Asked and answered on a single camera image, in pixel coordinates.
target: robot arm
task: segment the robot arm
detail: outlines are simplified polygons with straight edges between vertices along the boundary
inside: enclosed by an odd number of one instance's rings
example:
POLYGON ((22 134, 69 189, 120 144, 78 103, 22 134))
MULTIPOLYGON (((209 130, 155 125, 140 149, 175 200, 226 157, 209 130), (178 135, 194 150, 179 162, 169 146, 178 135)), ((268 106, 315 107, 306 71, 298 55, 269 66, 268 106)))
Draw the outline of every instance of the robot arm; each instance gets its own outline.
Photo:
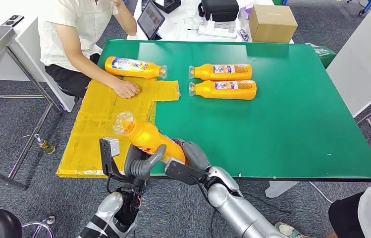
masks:
POLYGON ((223 168, 211 166, 206 155, 194 142, 177 141, 190 166, 171 161, 166 165, 166 175, 189 185, 198 177, 207 190, 208 203, 214 207, 235 230, 240 238, 287 238, 281 234, 239 190, 236 181, 223 168))
MULTIPOLYGON (((236 231, 240 238, 287 238, 282 235, 239 190, 236 181, 226 170, 211 166, 201 148, 194 142, 176 140, 181 145, 188 165, 171 159, 165 165, 165 174, 188 185, 199 184, 207 202, 214 207, 236 231)), ((137 213, 141 205, 145 180, 150 170, 161 160, 166 146, 161 145, 155 154, 147 155, 135 146, 130 146, 124 172, 118 170, 113 156, 119 154, 118 140, 103 138, 100 140, 101 159, 104 174, 111 179, 121 181, 120 187, 110 192, 98 207, 98 211, 83 229, 78 238, 125 238, 134 232, 137 213)))
POLYGON ((161 145, 152 156, 130 146, 124 165, 125 175, 118 170, 113 159, 119 155, 118 140, 100 139, 100 149, 103 172, 108 176, 109 195, 77 238, 126 238, 137 227, 145 181, 153 166, 162 159, 166 146, 161 145), (121 182, 114 192, 109 189, 111 179, 121 182))

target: stool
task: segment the stool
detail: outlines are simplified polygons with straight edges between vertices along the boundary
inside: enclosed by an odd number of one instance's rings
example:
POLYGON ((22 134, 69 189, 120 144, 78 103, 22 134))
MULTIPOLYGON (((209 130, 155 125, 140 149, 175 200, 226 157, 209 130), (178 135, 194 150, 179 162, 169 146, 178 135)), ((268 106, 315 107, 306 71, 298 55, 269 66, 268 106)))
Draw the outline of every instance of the stool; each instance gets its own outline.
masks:
POLYGON ((60 87, 59 84, 57 84, 57 87, 65 94, 67 94, 68 96, 72 96, 74 97, 74 102, 77 103, 77 101, 79 100, 79 97, 77 97, 76 95, 73 95, 70 91, 68 90, 65 90, 64 88, 60 87))
POLYGON ((44 228, 48 232, 49 238, 54 238, 54 233, 49 224, 54 223, 55 217, 50 216, 43 222, 29 222, 24 225, 20 224, 19 219, 11 212, 0 209, 0 238, 22 238, 22 228, 27 226, 37 226, 32 238, 36 238, 44 228))

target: orange drink bottle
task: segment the orange drink bottle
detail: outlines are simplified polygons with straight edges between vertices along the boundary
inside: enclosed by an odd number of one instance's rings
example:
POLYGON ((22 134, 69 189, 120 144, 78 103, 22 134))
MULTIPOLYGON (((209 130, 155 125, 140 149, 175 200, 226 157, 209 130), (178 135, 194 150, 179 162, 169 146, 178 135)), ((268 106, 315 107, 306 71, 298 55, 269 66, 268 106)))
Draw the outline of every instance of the orange drink bottle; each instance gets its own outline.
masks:
POLYGON ((204 98, 223 98, 252 100, 257 93, 257 86, 252 80, 243 81, 204 81, 190 83, 190 96, 200 95, 204 98))
POLYGON ((209 64, 189 67, 188 76, 211 81, 250 80, 252 69, 249 64, 209 64))
POLYGON ((155 153, 160 145, 165 144, 166 152, 162 162, 166 164, 171 157, 174 157, 185 164, 185 155, 181 146, 162 135, 152 123, 134 119, 131 112, 121 112, 115 120, 113 129, 115 134, 125 135, 131 144, 150 155, 155 153))
POLYGON ((105 71, 117 76, 130 76, 140 78, 166 78, 166 65, 159 66, 152 62, 125 59, 119 57, 108 57, 105 61, 105 71))

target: man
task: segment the man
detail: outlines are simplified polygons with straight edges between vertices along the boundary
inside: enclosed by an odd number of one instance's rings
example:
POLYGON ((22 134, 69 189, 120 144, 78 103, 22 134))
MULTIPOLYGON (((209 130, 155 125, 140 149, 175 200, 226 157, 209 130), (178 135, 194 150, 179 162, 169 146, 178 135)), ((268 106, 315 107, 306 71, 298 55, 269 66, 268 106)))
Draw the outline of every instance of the man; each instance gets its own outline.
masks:
MULTIPOLYGON (((371 238, 371 187, 333 202, 328 216, 334 233, 325 238, 371 238)), ((282 222, 277 223, 276 228, 290 238, 309 238, 282 222)))
POLYGON ((57 84, 83 98, 91 78, 114 89, 122 98, 140 92, 131 82, 115 77, 96 64, 102 49, 96 45, 111 16, 128 35, 137 23, 122 0, 47 0, 39 17, 41 61, 57 84))

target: cardboard box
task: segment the cardboard box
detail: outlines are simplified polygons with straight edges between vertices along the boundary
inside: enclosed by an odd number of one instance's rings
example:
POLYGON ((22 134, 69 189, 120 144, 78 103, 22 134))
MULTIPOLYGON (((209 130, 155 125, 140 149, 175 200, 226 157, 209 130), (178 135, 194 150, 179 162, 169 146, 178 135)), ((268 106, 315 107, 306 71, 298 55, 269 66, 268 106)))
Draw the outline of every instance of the cardboard box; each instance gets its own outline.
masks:
POLYGON ((288 6, 254 5, 249 19, 253 42, 289 43, 298 23, 288 6))

